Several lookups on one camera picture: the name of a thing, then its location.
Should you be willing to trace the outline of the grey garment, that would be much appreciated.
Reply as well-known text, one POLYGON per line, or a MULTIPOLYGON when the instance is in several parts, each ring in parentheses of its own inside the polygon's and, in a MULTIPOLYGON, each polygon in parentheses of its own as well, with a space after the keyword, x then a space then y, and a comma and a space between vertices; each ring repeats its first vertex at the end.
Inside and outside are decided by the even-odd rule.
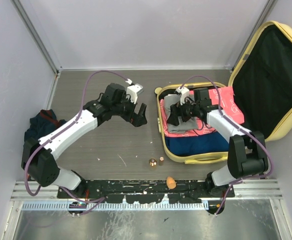
MULTIPOLYGON (((163 100, 164 100, 164 102, 163 102, 164 110, 165 110, 166 118, 168 120, 168 118, 171 115, 171 105, 178 103, 180 101, 180 97, 177 94, 169 94, 169 95, 165 96, 163 100)), ((202 130, 203 129, 203 124, 201 123, 201 121, 198 123, 197 119, 195 117, 192 117, 190 120, 183 122, 182 118, 179 116, 178 122, 179 122, 178 126, 175 126, 175 125, 170 124, 170 123, 166 123, 167 130, 169 133, 171 133, 171 134, 184 134, 187 131, 202 130)))

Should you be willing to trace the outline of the small brown bottle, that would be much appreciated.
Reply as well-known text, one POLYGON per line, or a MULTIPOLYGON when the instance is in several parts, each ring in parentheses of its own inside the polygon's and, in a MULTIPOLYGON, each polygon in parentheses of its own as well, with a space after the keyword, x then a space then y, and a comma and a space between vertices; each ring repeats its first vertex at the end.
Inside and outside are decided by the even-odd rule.
POLYGON ((163 156, 161 156, 161 157, 159 158, 159 161, 158 161, 158 162, 159 162, 159 165, 160 165, 160 166, 162 166, 162 165, 164 164, 164 160, 165 160, 165 159, 164 159, 163 156))

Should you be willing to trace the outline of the copper round bottle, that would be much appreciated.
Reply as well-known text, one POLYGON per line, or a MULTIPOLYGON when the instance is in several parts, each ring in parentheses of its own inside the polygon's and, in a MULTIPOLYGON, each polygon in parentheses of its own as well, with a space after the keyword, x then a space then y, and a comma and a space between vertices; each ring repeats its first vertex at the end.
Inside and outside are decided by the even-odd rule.
POLYGON ((153 158, 153 157, 150 158, 148 162, 149 162, 150 168, 152 170, 156 169, 156 167, 157 167, 157 160, 155 158, 153 158))

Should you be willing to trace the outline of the blue shirt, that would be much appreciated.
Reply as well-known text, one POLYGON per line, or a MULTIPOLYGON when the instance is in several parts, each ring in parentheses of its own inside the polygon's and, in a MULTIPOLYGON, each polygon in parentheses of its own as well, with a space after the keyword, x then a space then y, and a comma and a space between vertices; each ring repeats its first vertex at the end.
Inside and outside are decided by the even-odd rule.
POLYGON ((228 152, 229 143, 218 132, 186 137, 165 136, 165 145, 174 155, 188 157, 206 153, 228 152))

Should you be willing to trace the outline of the pink patterned garment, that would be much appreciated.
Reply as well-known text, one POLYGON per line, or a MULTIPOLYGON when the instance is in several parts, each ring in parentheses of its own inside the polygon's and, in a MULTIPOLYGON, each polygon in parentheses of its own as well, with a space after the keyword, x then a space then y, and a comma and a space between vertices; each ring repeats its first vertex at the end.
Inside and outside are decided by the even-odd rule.
MULTIPOLYGON (((245 122, 244 114, 235 104, 234 92, 233 92, 232 87, 230 86, 221 87, 218 90, 210 89, 208 92, 209 92, 209 97, 212 100, 212 104, 214 105, 218 104, 218 94, 220 94, 222 110, 224 110, 225 113, 231 119, 233 119, 236 123, 243 124, 245 122)), ((166 137, 172 137, 172 138, 195 137, 195 136, 210 134, 215 131, 214 128, 212 128, 209 125, 205 125, 204 123, 202 123, 202 121, 199 118, 196 118, 198 124, 200 122, 202 123, 203 128, 201 130, 189 130, 186 133, 182 133, 182 134, 169 133, 168 128, 167 128, 167 115, 165 113, 165 108, 164 108, 164 98, 159 101, 159 104, 160 104, 163 132, 166 137)))

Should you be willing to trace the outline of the orange egg-shaped sponge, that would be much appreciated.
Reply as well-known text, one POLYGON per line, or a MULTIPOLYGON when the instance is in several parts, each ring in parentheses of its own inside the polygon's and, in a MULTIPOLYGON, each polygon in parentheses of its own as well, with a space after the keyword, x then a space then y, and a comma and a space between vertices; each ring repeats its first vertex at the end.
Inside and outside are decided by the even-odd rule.
POLYGON ((176 181, 175 181, 175 179, 173 177, 168 176, 166 178, 166 186, 167 186, 168 189, 172 190, 172 189, 176 188, 177 183, 176 183, 176 181))

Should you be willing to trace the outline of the yellow suitcase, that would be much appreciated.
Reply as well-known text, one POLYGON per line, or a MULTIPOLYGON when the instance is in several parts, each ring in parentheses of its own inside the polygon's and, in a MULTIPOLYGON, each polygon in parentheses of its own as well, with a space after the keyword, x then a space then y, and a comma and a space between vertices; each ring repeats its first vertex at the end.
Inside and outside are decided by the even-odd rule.
MULTIPOLYGON (((214 105, 221 104, 237 123, 264 135, 267 142, 292 129, 292 28, 277 21, 262 24, 254 34, 228 84, 185 83, 190 91, 208 88, 214 105)), ((214 164, 227 159, 226 145, 214 129, 198 125, 184 133, 170 133, 169 106, 164 103, 177 84, 155 90, 158 130, 169 159, 184 164, 214 164)))

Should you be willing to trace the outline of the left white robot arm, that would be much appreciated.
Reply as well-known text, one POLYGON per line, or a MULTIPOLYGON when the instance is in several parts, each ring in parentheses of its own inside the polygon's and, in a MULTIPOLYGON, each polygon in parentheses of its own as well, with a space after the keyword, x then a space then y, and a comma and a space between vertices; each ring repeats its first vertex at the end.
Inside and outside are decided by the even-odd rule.
POLYGON ((87 102, 71 120, 40 139, 31 137, 23 146, 21 167, 24 176, 32 177, 41 187, 55 185, 65 188, 74 198, 85 195, 86 180, 73 170, 57 165, 57 159, 74 142, 93 131, 113 116, 119 116, 134 127, 147 124, 146 104, 135 112, 143 87, 131 83, 124 87, 109 84, 97 100, 87 102))

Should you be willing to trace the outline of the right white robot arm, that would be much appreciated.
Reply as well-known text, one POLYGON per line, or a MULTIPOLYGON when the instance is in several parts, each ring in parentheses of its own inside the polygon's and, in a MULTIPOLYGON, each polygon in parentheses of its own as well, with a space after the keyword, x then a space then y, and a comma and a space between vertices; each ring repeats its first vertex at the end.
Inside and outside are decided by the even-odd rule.
POLYGON ((166 96, 164 104, 169 107, 167 125, 178 127, 181 123, 199 119, 228 142, 227 164, 209 173, 205 179, 205 191, 209 196, 217 197, 223 187, 270 169, 264 135, 251 132, 229 118, 219 103, 212 103, 207 88, 195 89, 190 97, 189 89, 182 87, 178 94, 166 96))

